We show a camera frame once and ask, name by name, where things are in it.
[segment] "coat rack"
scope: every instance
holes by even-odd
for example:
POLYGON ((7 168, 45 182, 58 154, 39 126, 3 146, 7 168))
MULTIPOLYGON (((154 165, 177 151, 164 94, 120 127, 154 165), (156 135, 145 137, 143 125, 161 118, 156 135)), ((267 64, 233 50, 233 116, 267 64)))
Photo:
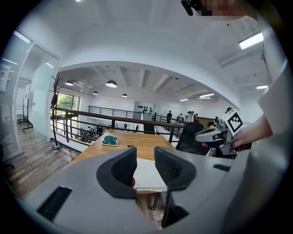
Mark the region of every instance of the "coat rack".
MULTIPOLYGON (((59 79, 59 75, 58 75, 57 79, 55 79, 53 76, 52 76, 52 78, 55 80, 55 82, 52 85, 54 90, 53 91, 50 90, 51 92, 54 93, 53 97, 52 97, 52 101, 51 101, 51 108, 54 108, 54 106, 57 107, 57 98, 58 98, 57 94, 56 94, 57 90, 63 88, 63 86, 60 87, 60 88, 57 88, 57 85, 58 85, 59 81, 63 79, 63 77, 61 79, 59 79)), ((52 149, 57 150, 57 149, 61 149, 62 145, 58 144, 57 139, 56 139, 55 124, 54 124, 55 123, 55 121, 54 121, 54 109, 52 110, 52 119, 53 119, 53 133, 54 133, 54 140, 55 140, 55 145, 52 146, 52 149)))

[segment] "white ceiling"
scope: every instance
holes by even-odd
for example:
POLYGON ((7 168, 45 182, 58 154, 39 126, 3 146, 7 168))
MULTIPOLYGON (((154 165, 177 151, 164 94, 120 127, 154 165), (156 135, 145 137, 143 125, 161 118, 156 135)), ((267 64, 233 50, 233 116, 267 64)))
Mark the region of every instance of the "white ceiling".
MULTIPOLYGON (((184 35, 186 41, 206 50, 227 74, 228 82, 235 84, 240 92, 255 90, 257 85, 267 82, 266 67, 260 59, 262 43, 246 50, 239 47, 239 41, 259 31, 258 24, 249 18, 209 21, 204 17, 188 16, 180 0, 53 0, 40 14, 57 33, 66 38, 71 48, 89 28, 139 23, 162 31, 176 31, 184 35)), ((192 79, 176 80, 168 74, 130 67, 85 67, 62 71, 59 75, 64 80, 73 79, 87 86, 93 85, 97 91, 104 88, 107 80, 115 80, 119 86, 145 89, 178 99, 211 92, 192 79)))

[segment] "desk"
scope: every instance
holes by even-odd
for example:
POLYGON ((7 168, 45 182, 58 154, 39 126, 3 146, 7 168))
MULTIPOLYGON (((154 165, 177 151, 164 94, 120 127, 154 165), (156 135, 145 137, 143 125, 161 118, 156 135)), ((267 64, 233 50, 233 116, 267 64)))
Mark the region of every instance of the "desk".
POLYGON ((173 146, 160 135, 126 132, 123 130, 110 129, 98 140, 92 143, 85 151, 78 155, 72 162, 99 156, 118 149, 125 149, 127 145, 134 145, 137 148, 139 159, 155 160, 154 146, 173 148, 173 146), (118 145, 102 145, 105 136, 117 137, 118 145))

